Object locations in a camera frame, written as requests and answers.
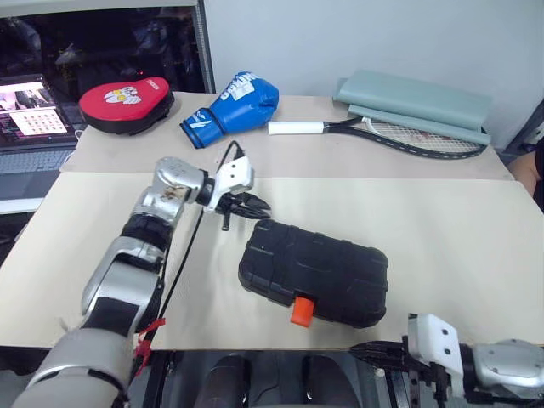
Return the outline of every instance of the racket strings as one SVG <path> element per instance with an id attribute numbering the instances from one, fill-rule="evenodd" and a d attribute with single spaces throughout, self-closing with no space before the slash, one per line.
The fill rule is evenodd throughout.
<path id="1" fill-rule="evenodd" d="M 386 139 L 392 139 L 405 145 L 415 146 L 425 150 L 465 153 L 478 150 L 480 147 L 479 144 L 466 142 L 464 140 L 439 136 L 437 134 L 376 120 L 371 121 L 371 126 L 376 129 L 377 133 Z"/>

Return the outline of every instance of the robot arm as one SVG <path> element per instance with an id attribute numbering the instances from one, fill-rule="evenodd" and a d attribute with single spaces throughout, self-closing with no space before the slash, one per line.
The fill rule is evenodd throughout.
<path id="1" fill-rule="evenodd" d="M 471 404 L 541 403 L 544 349 L 521 340 L 468 346 L 457 330 L 432 314 L 411 314 L 402 343 L 369 342 L 351 348 L 372 366 L 408 372 L 410 405 L 419 406 L 419 382 L 434 383 L 439 406 L 448 390 Z"/>
<path id="2" fill-rule="evenodd" d="M 228 206 L 239 201 L 231 193 L 247 191 L 253 183 L 247 157 L 240 152 L 236 156 L 215 180 L 177 158 L 157 163 L 152 185 L 83 290 L 82 325 L 49 352 L 14 407 L 96 408 L 127 402 L 133 335 L 158 316 L 161 271 L 184 205 L 197 202 L 206 211 L 230 213 Z"/>

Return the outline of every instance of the racket handle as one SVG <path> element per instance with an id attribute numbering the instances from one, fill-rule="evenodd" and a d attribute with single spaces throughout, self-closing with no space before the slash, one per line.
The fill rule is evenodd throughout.
<path id="1" fill-rule="evenodd" d="M 269 134 L 323 133 L 323 122 L 269 122 Z"/>

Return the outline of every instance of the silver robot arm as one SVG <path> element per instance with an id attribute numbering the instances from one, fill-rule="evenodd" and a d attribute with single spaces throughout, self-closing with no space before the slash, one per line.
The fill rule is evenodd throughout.
<path id="1" fill-rule="evenodd" d="M 123 406 L 133 365 L 133 335 L 159 313 L 167 248 L 185 203 L 214 211 L 225 193 L 251 189 L 245 156 L 223 165 L 216 179 L 174 158 L 156 165 L 122 233 L 83 290 L 83 323 L 49 352 L 15 408 Z"/>

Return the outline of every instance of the table surface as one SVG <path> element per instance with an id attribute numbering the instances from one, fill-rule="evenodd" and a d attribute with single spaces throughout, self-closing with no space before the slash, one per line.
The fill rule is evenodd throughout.
<path id="1" fill-rule="evenodd" d="M 80 322 L 82 289 L 150 181 L 150 173 L 60 175 L 0 269 L 0 344 L 51 347 L 64 333 L 60 320 Z M 544 343 L 544 217 L 521 184 L 259 178 L 254 191 L 279 222 L 382 250 L 390 263 L 385 317 L 364 330 L 289 323 L 289 308 L 238 281 L 254 222 L 233 218 L 225 233 L 208 214 L 155 349 L 343 349 L 400 340 L 410 312 L 438 315 L 468 343 Z M 167 286 L 199 211 L 185 207 Z"/>
<path id="2" fill-rule="evenodd" d="M 507 179 L 510 172 L 492 148 L 471 159 L 442 161 L 411 156 L 370 140 L 341 134 L 268 135 L 265 128 L 230 135 L 206 149 L 195 149 L 179 123 L 217 95 L 175 93 L 168 117 L 149 130 L 123 136 L 88 127 L 64 172 L 152 172 L 158 159 L 177 156 L 194 166 L 215 169 L 228 143 L 241 143 L 258 177 L 336 177 L 393 179 Z M 345 104 L 331 98 L 282 96 L 273 120 L 340 121 Z"/>

